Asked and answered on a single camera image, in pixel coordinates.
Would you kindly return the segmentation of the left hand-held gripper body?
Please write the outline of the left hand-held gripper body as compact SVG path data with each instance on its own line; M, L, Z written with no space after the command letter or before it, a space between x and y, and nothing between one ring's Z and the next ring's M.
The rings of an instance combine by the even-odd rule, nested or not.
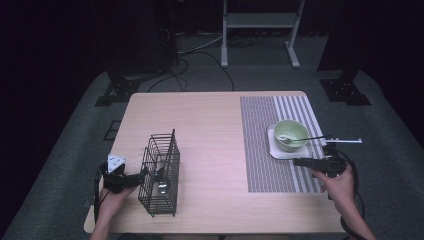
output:
M109 154L107 160L101 165L103 187L114 194L124 189L125 162L125 158Z

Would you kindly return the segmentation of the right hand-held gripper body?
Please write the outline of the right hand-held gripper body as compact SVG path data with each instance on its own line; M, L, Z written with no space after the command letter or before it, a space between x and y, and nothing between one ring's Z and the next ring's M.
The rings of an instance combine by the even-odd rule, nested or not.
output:
M357 177L357 169L354 161L342 150L340 150L338 144L349 144L349 143L361 143L362 140L341 140L338 138L326 139L326 145L323 147L325 154L324 159L329 161L329 169L326 171L328 177L334 178L341 175L345 170L346 166L349 165L352 169L353 176Z

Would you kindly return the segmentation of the metal spoon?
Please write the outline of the metal spoon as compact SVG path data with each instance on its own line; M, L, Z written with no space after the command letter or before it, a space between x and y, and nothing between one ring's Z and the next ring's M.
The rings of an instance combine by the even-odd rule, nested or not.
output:
M301 139L295 139L295 138L289 138L287 136L279 136L277 137L277 140L284 144L291 144L292 142L298 142L298 141L307 141L307 140L314 140L314 139L323 139L330 137L331 135L323 135L323 136L317 136L317 137L308 137L308 138L301 138Z

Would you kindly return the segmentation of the black wire cutlery basket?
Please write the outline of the black wire cutlery basket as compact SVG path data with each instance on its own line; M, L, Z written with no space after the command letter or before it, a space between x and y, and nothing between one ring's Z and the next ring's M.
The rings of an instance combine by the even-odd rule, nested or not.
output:
M144 149L140 171L143 182L138 194L138 200L152 217L176 214L179 166L175 130L152 134Z

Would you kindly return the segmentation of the green bowl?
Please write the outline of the green bowl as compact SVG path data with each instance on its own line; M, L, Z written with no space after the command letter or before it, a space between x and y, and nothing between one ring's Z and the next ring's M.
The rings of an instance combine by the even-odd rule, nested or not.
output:
M308 138L309 132L307 128L300 122L295 120L282 120L275 124L274 138L277 140L279 136L287 136L289 138L301 139ZM277 140L279 147L286 152L295 152L307 144L307 141L292 142L287 145Z

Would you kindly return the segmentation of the person's left hand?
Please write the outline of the person's left hand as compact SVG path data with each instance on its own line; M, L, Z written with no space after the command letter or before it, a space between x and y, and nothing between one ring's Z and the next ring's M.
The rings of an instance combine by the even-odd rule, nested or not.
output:
M96 222L96 228L109 229L113 218L119 213L126 199L132 194L134 188L127 188L118 194L111 192L107 188L100 191L101 204Z

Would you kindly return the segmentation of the person's right hand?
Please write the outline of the person's right hand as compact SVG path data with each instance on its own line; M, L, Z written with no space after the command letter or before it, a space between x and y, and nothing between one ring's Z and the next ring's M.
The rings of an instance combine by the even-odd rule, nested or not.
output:
M343 216L356 211L354 203L354 179L352 168L346 165L344 172L335 178L330 178L320 171L313 170L312 174L323 183L322 190L327 191L334 201L336 210Z

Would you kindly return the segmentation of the white square plate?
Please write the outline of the white square plate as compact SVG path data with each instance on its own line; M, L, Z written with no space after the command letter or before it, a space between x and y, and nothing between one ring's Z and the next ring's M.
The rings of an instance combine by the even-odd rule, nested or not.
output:
M282 150L277 144L277 140L274 138L274 127L270 125L267 128L269 153L272 157L281 160L289 160L293 158L310 158L312 156L312 150L309 145L305 145L295 152L286 152Z

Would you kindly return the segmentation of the silver spoon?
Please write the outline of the silver spoon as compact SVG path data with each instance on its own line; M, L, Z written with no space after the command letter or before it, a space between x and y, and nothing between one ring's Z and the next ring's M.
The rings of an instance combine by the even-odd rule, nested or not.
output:
M169 181L165 176L165 168L161 167L155 175L155 181L158 184L158 190L160 194L167 194L170 187Z

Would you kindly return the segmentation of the grey striped placemat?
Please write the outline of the grey striped placemat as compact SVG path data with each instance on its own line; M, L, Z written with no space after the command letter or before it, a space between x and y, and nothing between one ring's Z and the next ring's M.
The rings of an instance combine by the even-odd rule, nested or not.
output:
M317 193L320 183L293 159L269 153L267 128L281 120L302 123L311 137L322 136L314 111L305 96L243 96L240 98L248 191L251 193ZM308 141L310 158L324 157L323 139Z

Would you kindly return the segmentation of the black stand base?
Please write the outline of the black stand base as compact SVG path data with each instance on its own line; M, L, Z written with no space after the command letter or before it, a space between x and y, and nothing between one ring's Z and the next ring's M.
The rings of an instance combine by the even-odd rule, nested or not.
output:
M330 102L344 102L348 106L369 106L370 101L353 82L321 79L321 86Z
M128 102L140 86L139 80L129 80L116 71L107 71L110 83L95 105L106 107L115 102Z

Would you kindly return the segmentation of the white metal stand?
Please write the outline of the white metal stand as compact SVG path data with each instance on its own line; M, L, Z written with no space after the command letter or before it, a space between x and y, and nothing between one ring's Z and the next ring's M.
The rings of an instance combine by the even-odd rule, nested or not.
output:
M299 69L300 62L294 49L294 43L302 19L305 2L306 0L300 0L297 10L290 13L234 13L228 11L228 0L223 0L220 65L223 68L227 68L229 65L227 34L230 29L283 28L291 30L291 36L290 39L285 42L285 48L292 67L294 69Z

